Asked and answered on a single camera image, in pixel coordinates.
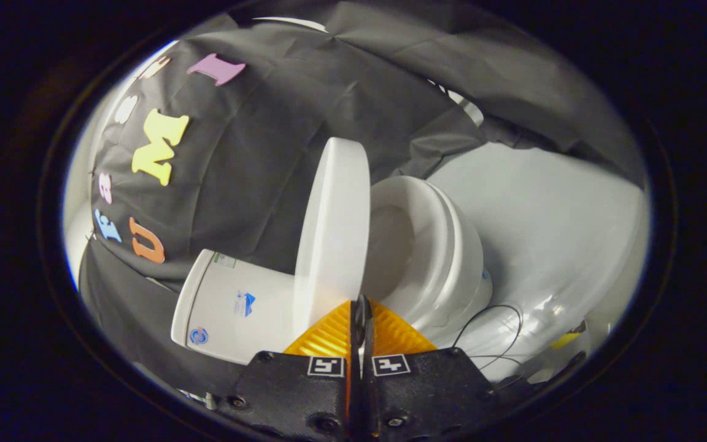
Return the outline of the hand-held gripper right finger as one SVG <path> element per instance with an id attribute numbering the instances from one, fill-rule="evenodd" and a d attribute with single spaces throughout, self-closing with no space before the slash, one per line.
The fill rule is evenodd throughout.
<path id="1" fill-rule="evenodd" d="M 360 308 L 360 439 L 449 441 L 496 417 L 496 392 L 459 347 L 435 349 L 372 300 Z"/>

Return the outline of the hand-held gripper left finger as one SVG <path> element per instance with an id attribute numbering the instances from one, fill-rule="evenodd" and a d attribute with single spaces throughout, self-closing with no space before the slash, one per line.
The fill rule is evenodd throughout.
<path id="1" fill-rule="evenodd" d="M 350 440 L 360 325 L 348 301 L 283 352 L 257 352 L 230 389 L 230 419 L 275 440 Z"/>

